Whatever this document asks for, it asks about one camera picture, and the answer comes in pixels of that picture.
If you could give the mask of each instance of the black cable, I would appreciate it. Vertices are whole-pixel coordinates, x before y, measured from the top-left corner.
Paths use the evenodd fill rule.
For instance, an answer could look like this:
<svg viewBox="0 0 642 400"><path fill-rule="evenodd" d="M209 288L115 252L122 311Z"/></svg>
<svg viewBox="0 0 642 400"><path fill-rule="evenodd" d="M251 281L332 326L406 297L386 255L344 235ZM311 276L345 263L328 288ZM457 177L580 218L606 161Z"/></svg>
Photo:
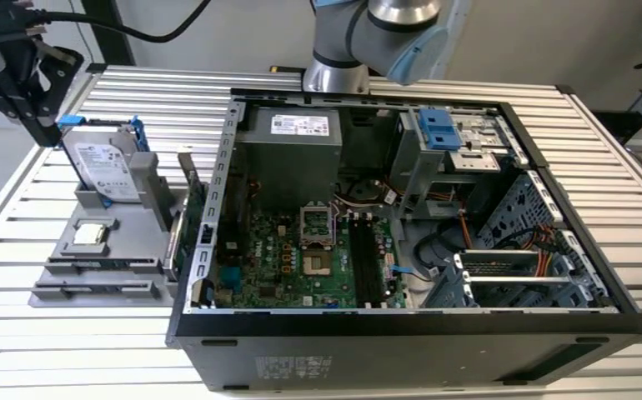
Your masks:
<svg viewBox="0 0 642 400"><path fill-rule="evenodd" d="M442 236L444 232L450 228L453 223L454 223L453 219L446 219L446 220L441 221L440 223L437 223L436 230L432 233L429 233L426 236L421 237L413 245L413 248L410 250L410 254L412 254L414 260L417 261L417 264L421 267L424 267L426 270L438 267L438 265L436 265L432 262L424 261L424 259L421 258L421 248L426 244L430 244L430 242L433 240L437 240L438 244L441 244L449 252L457 253L461 250L461 248L457 247L450 242L448 242L448 240L445 240L444 236Z"/></svg>
<svg viewBox="0 0 642 400"><path fill-rule="evenodd" d="M75 12L75 6L73 5L73 0L67 0L67 4L70 5L70 11ZM79 28L79 23L75 22L75 29L77 33L79 33L79 38L83 40L85 48L87 49L87 55L90 56L90 62L93 63L95 59L93 58L93 52L90 50L90 45L87 44L87 40L85 39L83 31Z"/></svg>
<svg viewBox="0 0 642 400"><path fill-rule="evenodd" d="M110 31L115 31L126 35L130 35L131 37L139 40L143 40L145 42L166 43L170 40L175 39L183 33L189 25L194 22L198 15L209 5L209 2L210 0L202 0L197 8L194 9L194 11L186 17L183 22L178 25L177 29L174 29L171 32L169 32L162 36L149 35L143 32L137 31L135 29L131 29L130 27L123 26L119 23L110 23L97 18L89 17L87 15L77 14L73 12L66 13L66 12L42 11L37 16L37 18L33 18L31 25L37 25L39 23L53 23L53 22L89 23L90 25L97 25L98 27L109 29Z"/></svg>
<svg viewBox="0 0 642 400"><path fill-rule="evenodd" d="M413 275L413 277L416 279L418 279L421 282L428 282L428 283L432 283L433 281L430 279L426 279L425 277L421 277L417 273L413 273L413 272L400 272L400 271L394 271L396 273L404 273L406 275Z"/></svg>
<svg viewBox="0 0 642 400"><path fill-rule="evenodd" d="M537 227L526 227L525 229L518 230L517 232L510 233L508 236L505 236L502 239L500 239L500 242L497 242L493 245L493 249L496 248L502 248L509 244L512 239L516 239L517 237L525 235L526 233L533 233L536 230L538 230Z"/></svg>

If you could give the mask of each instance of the wire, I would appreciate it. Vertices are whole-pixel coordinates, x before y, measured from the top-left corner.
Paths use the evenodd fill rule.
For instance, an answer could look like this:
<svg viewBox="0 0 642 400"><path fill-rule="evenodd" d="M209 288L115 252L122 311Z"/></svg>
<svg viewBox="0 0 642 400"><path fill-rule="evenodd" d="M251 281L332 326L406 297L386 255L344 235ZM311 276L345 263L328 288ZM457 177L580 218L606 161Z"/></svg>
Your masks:
<svg viewBox="0 0 642 400"><path fill-rule="evenodd" d="M75 12L75 6L73 5L73 0L67 0L67 4L70 5L70 11ZM79 38L83 40L85 48L87 49L87 55L90 56L90 62L95 61L93 57L93 51L90 50L90 45L87 44L87 39L85 39L83 30L79 28L79 23L75 22L75 29L77 33L79 33Z"/></svg>
<svg viewBox="0 0 642 400"><path fill-rule="evenodd" d="M465 226L465 218L464 218L464 213L458 213L458 221L461 222L461 233L464 234L464 244L465 248L472 248L473 244L470 243L470 236L468 234L468 227Z"/></svg>
<svg viewBox="0 0 642 400"><path fill-rule="evenodd" d="M342 202L342 204L344 204L345 206L350 206L350 207L354 207L354 208L366 208L366 207L373 207L373 206L381 206L381 205L382 205L381 202L374 202L374 203L373 203L373 202L370 202L370 201L369 201L369 202L361 202L361 201L353 202L353 201L349 201L349 200L344 199L337 193L334 193L334 198L336 198L340 202Z"/></svg>
<svg viewBox="0 0 642 400"><path fill-rule="evenodd" d="M162 36L149 35L147 33L139 32L130 27L123 26L119 23L106 22L101 19L93 18L83 14L77 14L74 12L42 12L38 18L34 18L31 21L31 25L37 25L39 23L53 23L53 22L69 22L69 23L87 23L90 25L97 25L101 28L109 29L110 31L115 31L130 35L131 37L143 40L145 42L150 43L166 43L170 40L175 39L186 30L189 25L194 22L198 15L209 5L210 0L202 0L198 4L194 11L189 14L186 19L178 25L177 29Z"/></svg>
<svg viewBox="0 0 642 400"><path fill-rule="evenodd" d="M428 283L432 283L433 281L430 279L426 279L425 277L420 276L417 273L413 273L413 272L400 272L397 271L397 273L404 273L406 275L412 275L416 279L418 279L421 282L428 282Z"/></svg>

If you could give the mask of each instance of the orange wire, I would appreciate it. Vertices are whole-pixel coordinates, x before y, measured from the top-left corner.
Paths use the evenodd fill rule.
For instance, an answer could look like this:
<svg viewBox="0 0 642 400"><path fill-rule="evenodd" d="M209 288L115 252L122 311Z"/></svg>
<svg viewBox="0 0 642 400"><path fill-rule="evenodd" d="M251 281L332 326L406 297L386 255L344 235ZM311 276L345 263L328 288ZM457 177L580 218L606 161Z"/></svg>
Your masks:
<svg viewBox="0 0 642 400"><path fill-rule="evenodd" d="M468 234L468 227L465 226L465 219L462 213L458 214L458 221L461 222L461 231L464 232L465 248L472 248L473 244L470 243L470 235Z"/></svg>
<svg viewBox="0 0 642 400"><path fill-rule="evenodd" d="M542 251L537 250L537 266L534 268L534 276L540 276L540 264L542 263Z"/></svg>

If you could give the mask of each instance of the aluminum table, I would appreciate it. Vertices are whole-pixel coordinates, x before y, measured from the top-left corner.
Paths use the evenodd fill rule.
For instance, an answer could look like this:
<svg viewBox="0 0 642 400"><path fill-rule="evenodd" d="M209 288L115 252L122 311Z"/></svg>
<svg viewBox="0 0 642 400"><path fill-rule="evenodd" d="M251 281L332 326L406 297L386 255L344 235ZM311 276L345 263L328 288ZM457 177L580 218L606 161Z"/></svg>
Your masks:
<svg viewBox="0 0 642 400"><path fill-rule="evenodd" d="M210 176L229 87L298 90L295 74L107 67L81 78L67 113L143 120L159 173L182 183L174 153L190 147ZM512 104L550 170L642 307L642 170L578 101L550 86L372 79L377 95ZM27 289L75 206L75 174L58 150L34 148L0 194L0 397L223 398L183 353L166 349L170 309L31 308ZM544 388L246 393L247 398L540 398L642 400L642 343Z"/></svg>

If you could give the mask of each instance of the label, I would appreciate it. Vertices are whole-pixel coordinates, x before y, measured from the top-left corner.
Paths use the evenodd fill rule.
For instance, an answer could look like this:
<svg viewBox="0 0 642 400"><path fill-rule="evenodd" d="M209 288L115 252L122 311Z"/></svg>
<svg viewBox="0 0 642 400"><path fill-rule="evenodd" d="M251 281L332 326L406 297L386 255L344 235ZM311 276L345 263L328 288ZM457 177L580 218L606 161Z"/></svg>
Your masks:
<svg viewBox="0 0 642 400"><path fill-rule="evenodd" d="M111 201L138 201L119 149L109 144L75 143L75 152L97 192Z"/></svg>
<svg viewBox="0 0 642 400"><path fill-rule="evenodd" d="M255 357L257 377L261 379L318 379L330 372L332 356Z"/></svg>
<svg viewBox="0 0 642 400"><path fill-rule="evenodd" d="M328 117L274 115L270 122L270 134L329 136Z"/></svg>
<svg viewBox="0 0 642 400"><path fill-rule="evenodd" d="M386 192L386 196L384 196L384 202L392 205L396 199L397 199L397 192L389 189L389 192Z"/></svg>

